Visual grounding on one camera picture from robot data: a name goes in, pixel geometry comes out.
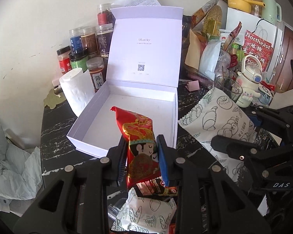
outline wooden door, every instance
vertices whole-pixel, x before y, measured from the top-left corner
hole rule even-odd
[[[278,86],[282,85],[282,91],[293,89],[293,76],[290,64],[291,60],[293,60],[293,31],[285,27],[281,54],[276,67],[276,74],[271,81],[272,84],[276,84]]]

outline barcode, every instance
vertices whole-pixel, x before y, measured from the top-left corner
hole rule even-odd
[[[138,64],[138,71],[144,71],[144,64]]]

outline open gift box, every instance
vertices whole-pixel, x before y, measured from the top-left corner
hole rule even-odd
[[[155,137],[163,134],[176,147],[178,78],[183,8],[135,6],[111,10],[116,18],[106,82],[67,134],[76,149],[105,157],[121,132],[112,106],[153,120]]]

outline box lid flap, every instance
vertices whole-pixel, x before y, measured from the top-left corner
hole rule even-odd
[[[178,87],[183,8],[111,9],[116,18],[107,80]]]

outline red paper bag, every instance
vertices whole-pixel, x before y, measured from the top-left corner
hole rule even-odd
[[[148,181],[161,175],[153,133],[152,120],[141,114],[111,108],[116,112],[117,125],[129,142],[127,151],[127,187]]]
[[[261,62],[262,71],[265,71],[270,62],[273,48],[271,43],[247,30],[244,36],[243,51],[245,55],[250,54],[257,57]]]

